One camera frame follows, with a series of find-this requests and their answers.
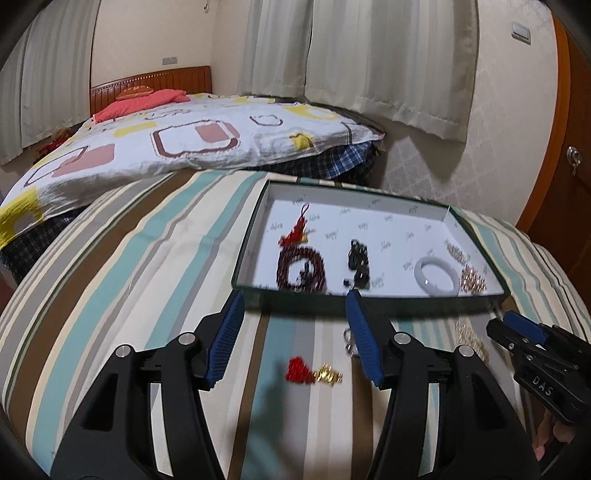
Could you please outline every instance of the light switch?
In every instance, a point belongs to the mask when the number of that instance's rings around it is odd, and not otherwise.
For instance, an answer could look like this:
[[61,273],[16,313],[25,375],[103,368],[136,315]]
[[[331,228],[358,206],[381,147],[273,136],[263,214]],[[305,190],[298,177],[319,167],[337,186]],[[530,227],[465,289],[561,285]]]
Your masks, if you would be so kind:
[[528,45],[531,45],[531,33],[530,29],[525,25],[521,25],[517,22],[511,22],[511,35],[517,40],[521,40]]

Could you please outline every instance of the striped bedsheet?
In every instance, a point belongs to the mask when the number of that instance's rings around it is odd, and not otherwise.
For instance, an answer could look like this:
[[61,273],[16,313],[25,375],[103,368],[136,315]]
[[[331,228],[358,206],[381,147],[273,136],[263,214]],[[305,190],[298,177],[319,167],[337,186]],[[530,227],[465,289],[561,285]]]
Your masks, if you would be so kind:
[[[50,470],[76,407],[118,345],[165,345],[219,311],[268,179],[310,181],[192,170],[140,180],[100,197],[40,258],[0,318],[0,387],[17,435],[44,470]],[[461,214],[511,288],[503,309],[517,308],[532,320],[591,336],[589,313],[546,250],[511,225]],[[530,405],[511,378],[508,355],[486,340],[486,322],[498,314],[466,321],[487,342],[489,367],[531,431]],[[394,323],[428,346],[452,350],[456,320]],[[346,327],[343,318],[247,313],[223,381],[202,395],[229,479],[365,479],[388,393],[374,389],[358,360],[345,354]],[[343,372],[343,382],[332,388],[287,383],[292,356],[314,368],[332,365]],[[437,436],[436,386],[430,394],[423,472],[433,466]],[[158,467],[170,473],[156,386],[152,402]]]

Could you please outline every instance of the plaid blanket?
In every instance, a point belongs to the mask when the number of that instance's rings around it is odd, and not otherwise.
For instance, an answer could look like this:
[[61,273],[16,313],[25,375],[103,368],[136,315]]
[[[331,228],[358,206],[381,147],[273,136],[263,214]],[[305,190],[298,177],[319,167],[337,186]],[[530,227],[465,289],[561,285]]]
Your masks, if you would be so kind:
[[[320,155],[255,167],[253,170],[366,186],[375,154],[373,142],[340,145]],[[46,220],[16,237],[0,251],[0,262],[10,270],[17,283],[22,282],[41,254],[85,208],[77,208]]]

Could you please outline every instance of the red pillow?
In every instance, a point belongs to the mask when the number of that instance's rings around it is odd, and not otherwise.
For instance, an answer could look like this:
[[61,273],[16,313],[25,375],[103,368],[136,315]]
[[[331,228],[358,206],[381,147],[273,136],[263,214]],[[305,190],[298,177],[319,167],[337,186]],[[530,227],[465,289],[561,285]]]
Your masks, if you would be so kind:
[[146,85],[139,85],[137,87],[129,87],[123,90],[115,97],[115,100],[127,100],[128,98],[145,97],[154,91],[151,87]]
[[145,97],[130,98],[113,102],[106,108],[103,108],[100,112],[95,113],[92,116],[92,119],[94,124],[98,125],[101,122],[113,120],[120,116],[130,115],[135,112],[141,112],[142,110],[148,110],[173,102],[190,102],[190,99],[187,96],[187,92],[184,92],[183,90],[158,90]]

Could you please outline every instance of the wooden headboard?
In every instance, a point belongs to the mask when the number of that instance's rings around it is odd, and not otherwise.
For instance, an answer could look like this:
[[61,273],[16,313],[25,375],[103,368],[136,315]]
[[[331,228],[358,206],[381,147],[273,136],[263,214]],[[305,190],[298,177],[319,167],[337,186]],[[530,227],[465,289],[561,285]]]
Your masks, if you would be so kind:
[[139,85],[146,85],[154,90],[173,88],[175,90],[185,90],[187,93],[211,93],[212,71],[209,65],[160,70],[159,72],[143,73],[91,87],[90,114],[94,115],[110,103],[113,103],[115,97],[122,90]]

